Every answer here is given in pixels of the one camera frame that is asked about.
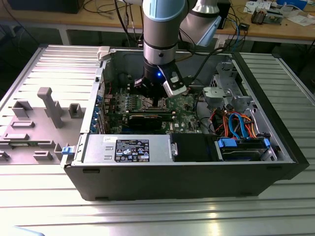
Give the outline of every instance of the aluminum profile table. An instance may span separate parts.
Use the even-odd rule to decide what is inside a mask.
[[[46,59],[53,48],[57,52]],[[92,61],[84,57],[87,52],[91,53]],[[31,84],[21,82],[28,81],[32,73],[38,72],[35,70],[40,64],[49,70],[56,67],[61,70],[93,68],[89,74],[94,75],[99,67],[93,56],[96,57],[96,52],[96,47],[73,46],[49,46],[37,50],[0,102],[2,127],[5,127],[6,117],[12,114],[7,105],[15,94],[24,86],[30,89],[25,93],[28,99],[32,98],[32,92],[36,93]],[[71,62],[70,55],[80,59]],[[290,69],[281,59],[267,62],[270,55],[242,56],[310,163],[310,167],[297,177],[276,182],[258,197],[87,202],[59,165],[0,165],[1,223],[39,231],[46,236],[315,234],[314,97],[293,74],[289,78],[283,76],[283,71]],[[271,70],[275,70],[273,76],[277,78],[272,78]],[[53,81],[41,78],[38,83]],[[91,89],[89,77],[77,80],[86,84],[80,88],[76,84],[71,92]],[[70,92],[65,88],[71,87],[52,86],[56,86],[55,90],[59,88],[60,93]],[[73,95],[64,105],[76,99],[84,98]]]

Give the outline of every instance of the wooden desk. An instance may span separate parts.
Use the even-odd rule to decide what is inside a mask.
[[[251,14],[244,13],[244,5],[246,0],[232,0],[233,9],[236,15],[240,18],[241,22],[249,24],[250,29],[248,31],[247,40],[252,41],[267,41],[267,42],[290,42],[298,41],[300,43],[311,43],[315,39],[315,25],[301,26],[293,23],[287,19],[283,19],[281,25],[274,24],[262,24],[256,25],[251,23]],[[307,5],[305,11],[314,11],[315,7]],[[307,12],[302,12],[301,15],[307,15]],[[225,23],[224,29],[217,31],[220,34],[233,34],[235,30],[232,24]]]
[[[112,0],[98,0],[98,5],[112,4]],[[124,6],[124,3],[118,3],[118,6]],[[111,31],[111,32],[123,32],[120,21],[116,14],[116,11],[112,11],[111,16],[113,20],[108,17],[99,15],[97,13],[91,13],[81,8],[78,14],[66,14],[59,12],[40,12],[40,11],[17,11],[12,10],[9,4],[6,4],[11,14],[26,27],[39,27],[39,28],[53,28],[58,29],[64,45],[69,45],[70,40],[67,35],[67,30],[92,30],[92,31]],[[94,2],[87,4],[87,9],[96,11]],[[140,7],[132,5],[132,15],[136,27],[136,32],[142,32]],[[102,7],[102,11],[115,9],[114,5]],[[123,17],[125,8],[120,9],[120,13]],[[129,18],[129,32],[133,32],[131,28],[131,19]],[[18,24],[12,19],[12,17],[6,12],[0,1],[0,25],[18,26]]]
[[[249,24],[250,29],[248,32],[247,40],[250,41],[266,41],[266,42],[281,42],[281,43],[297,43],[297,44],[311,44],[315,38],[315,26],[300,26],[287,19],[284,19],[281,25],[263,24],[255,25],[251,24],[251,14],[244,14],[243,7],[246,0],[232,0],[233,8],[236,15],[242,22]],[[111,4],[112,0],[98,0],[98,4]],[[29,27],[42,27],[42,28],[54,28],[58,29],[63,40],[63,44],[70,44],[70,40],[67,35],[67,30],[95,30],[95,31],[114,31],[123,32],[123,29],[118,20],[116,11],[112,11],[113,20],[101,16],[96,13],[87,12],[81,9],[78,14],[65,14],[54,12],[34,12],[34,11],[15,11],[7,4],[7,8],[12,15],[16,17],[23,26]],[[136,27],[136,32],[142,32],[141,16],[139,6],[132,5],[132,12]],[[95,11],[95,5],[93,2],[87,5],[87,8]],[[114,6],[103,7],[102,10],[114,9]],[[121,14],[124,14],[125,8],[121,8]],[[315,7],[307,6],[306,11],[314,11]],[[0,24],[2,25],[17,25],[12,17],[6,12],[2,3],[0,3]],[[225,23],[224,29],[217,30],[215,38],[218,38],[218,43],[232,37],[235,30],[230,22]]]

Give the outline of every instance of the slotted metal surface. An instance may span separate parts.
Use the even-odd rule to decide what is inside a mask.
[[[40,87],[50,87],[53,91],[52,98],[59,101],[62,108],[68,108],[71,103],[80,103],[82,108],[86,108],[95,73],[100,65],[97,51],[98,47],[58,45],[38,49],[0,111],[0,136],[14,116],[11,107],[17,100],[26,99],[32,107],[45,107],[37,97]]]
[[[280,69],[280,64],[273,63]],[[287,91],[268,88],[272,93]],[[314,118],[309,105],[274,106],[285,122],[292,119],[302,125]],[[308,115],[301,118],[304,112]],[[310,167],[293,180],[276,182],[258,197],[86,202],[59,165],[0,166],[1,222],[47,236],[313,235],[315,150],[309,147],[311,141],[303,140],[306,135],[313,136],[309,128],[293,129],[294,137],[302,139],[298,142]]]
[[[249,69],[305,157],[315,158],[314,96],[305,89],[283,60],[268,54],[242,53],[242,57],[249,63]]]

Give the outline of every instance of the power supply label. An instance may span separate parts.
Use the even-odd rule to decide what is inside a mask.
[[[149,140],[117,140],[116,162],[149,162]]]

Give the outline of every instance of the floor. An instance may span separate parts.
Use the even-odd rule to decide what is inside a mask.
[[[59,33],[55,29],[27,29],[37,41],[41,44],[61,44]],[[96,31],[69,31],[71,41],[74,45],[107,45],[121,47],[127,45],[126,36],[124,33],[116,32],[96,32]],[[24,68],[26,63],[31,58],[32,54],[37,49],[37,44],[22,28],[17,29],[14,38],[4,37],[3,30],[0,28],[0,98],[3,97],[5,92],[9,89],[13,81],[19,75],[20,71]],[[315,74],[315,67],[313,67],[315,58],[305,59],[304,45],[294,44],[271,44],[256,42],[246,42],[243,47],[239,47],[237,51],[242,49],[242,52],[258,53],[277,53],[291,69],[297,73],[299,66],[305,64],[305,68],[298,73],[300,79],[311,90],[315,91],[312,86],[312,79]]]

